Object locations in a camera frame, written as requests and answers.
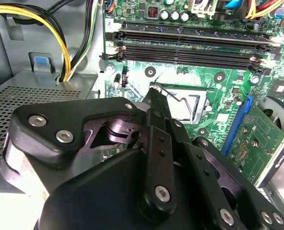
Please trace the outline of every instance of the silver screw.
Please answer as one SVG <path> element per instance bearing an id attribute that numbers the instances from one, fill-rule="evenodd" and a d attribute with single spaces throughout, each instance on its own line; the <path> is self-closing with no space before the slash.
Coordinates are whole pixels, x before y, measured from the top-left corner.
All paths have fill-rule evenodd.
<path id="1" fill-rule="evenodd" d="M 234 219 L 232 215 L 230 214 L 230 212 L 228 212 L 224 208 L 221 208 L 219 210 L 219 213 L 220 213 L 221 218 L 224 220 L 224 222 L 226 222 L 226 224 L 228 224 L 229 226 L 234 225 Z"/>
<path id="2" fill-rule="evenodd" d="M 69 144 L 74 140 L 73 134 L 67 130 L 58 131 L 56 134 L 56 138 L 58 141 L 64 144 Z"/>
<path id="3" fill-rule="evenodd" d="M 154 111 L 153 111 L 153 113 L 154 113 L 157 117 L 161 117 L 161 114 L 160 114 L 160 112 L 159 112 L 159 111 L 154 110 Z"/>
<path id="4" fill-rule="evenodd" d="M 175 125 L 178 126 L 178 127 L 182 127 L 182 124 L 177 120 L 175 120 Z"/>
<path id="5" fill-rule="evenodd" d="M 279 224 L 284 225 L 284 220 L 277 213 L 273 212 L 273 216 Z"/>
<path id="6" fill-rule="evenodd" d="M 125 106 L 126 106 L 128 109 L 133 109 L 133 107 L 132 107 L 131 104 L 126 103 Z"/>
<path id="7" fill-rule="evenodd" d="M 35 127 L 43 127 L 44 125 L 47 124 L 46 119 L 39 115 L 34 115 L 34 116 L 29 117 L 28 121 L 32 126 L 35 126 Z"/>
<path id="8" fill-rule="evenodd" d="M 268 224 L 273 224 L 272 218 L 266 213 L 266 212 L 261 212 L 261 215 L 263 219 L 265 220 L 266 223 Z"/>
<path id="9" fill-rule="evenodd" d="M 169 202 L 169 200 L 170 200 L 170 193 L 168 192 L 168 190 L 165 187 L 163 187 L 161 185 L 157 186 L 155 188 L 155 193 L 156 193 L 157 198 L 160 201 L 165 202 L 165 203 Z"/>
<path id="10" fill-rule="evenodd" d="M 206 145 L 206 146 L 209 145 L 208 142 L 206 140 L 204 140 L 204 139 L 202 139 L 201 142 L 202 142 L 203 145 Z"/>

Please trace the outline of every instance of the motherboard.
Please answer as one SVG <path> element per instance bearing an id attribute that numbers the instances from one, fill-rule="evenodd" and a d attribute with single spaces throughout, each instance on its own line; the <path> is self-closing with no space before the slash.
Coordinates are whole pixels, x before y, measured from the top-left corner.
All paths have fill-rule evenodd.
<path id="1" fill-rule="evenodd" d="M 277 7 L 247 17 L 252 2 L 259 10 Z M 284 155 L 284 120 L 261 106 L 270 98 L 284 105 L 278 2 L 104 1 L 105 97 L 140 102 L 158 89 L 191 138 L 206 137 L 255 186 L 264 185 Z"/>

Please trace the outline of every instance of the white connector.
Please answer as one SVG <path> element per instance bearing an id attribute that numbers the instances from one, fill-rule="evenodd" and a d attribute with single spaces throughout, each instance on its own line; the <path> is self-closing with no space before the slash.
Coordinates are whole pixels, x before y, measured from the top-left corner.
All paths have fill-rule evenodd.
<path id="1" fill-rule="evenodd" d="M 215 14 L 217 0 L 213 0 L 211 4 L 209 4 L 209 0 L 202 0 L 200 4 L 196 4 L 196 0 L 188 0 L 188 11 L 192 14 L 195 14 L 199 18 L 205 18 L 209 15 L 210 19 Z"/>

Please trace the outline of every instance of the ventilation grille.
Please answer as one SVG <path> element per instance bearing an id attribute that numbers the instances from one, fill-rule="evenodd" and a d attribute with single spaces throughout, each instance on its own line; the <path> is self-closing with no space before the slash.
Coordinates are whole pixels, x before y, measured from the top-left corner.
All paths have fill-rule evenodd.
<path id="1" fill-rule="evenodd" d="M 0 158 L 13 110 L 23 104 L 73 101 L 80 91 L 34 89 L 8 86 L 0 92 Z"/>

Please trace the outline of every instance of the ram slot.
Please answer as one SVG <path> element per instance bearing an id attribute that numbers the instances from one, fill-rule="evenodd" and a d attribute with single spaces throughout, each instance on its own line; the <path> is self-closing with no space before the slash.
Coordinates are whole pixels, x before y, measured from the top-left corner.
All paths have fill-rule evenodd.
<path id="1" fill-rule="evenodd" d="M 259 52 L 266 52 L 269 50 L 266 43 L 257 42 L 254 40 L 224 38 L 224 37 L 210 37 L 202 35 L 186 35 L 186 34 L 169 34 L 169 33 L 153 33 L 144 31 L 126 31 L 124 32 L 124 41 L 146 41 L 155 43 L 170 43 L 177 45 L 189 46 L 209 46 L 232 49 L 248 49 Z"/>
<path id="2" fill-rule="evenodd" d="M 259 56 L 231 52 L 127 45 L 126 60 L 182 64 L 258 72 Z"/>

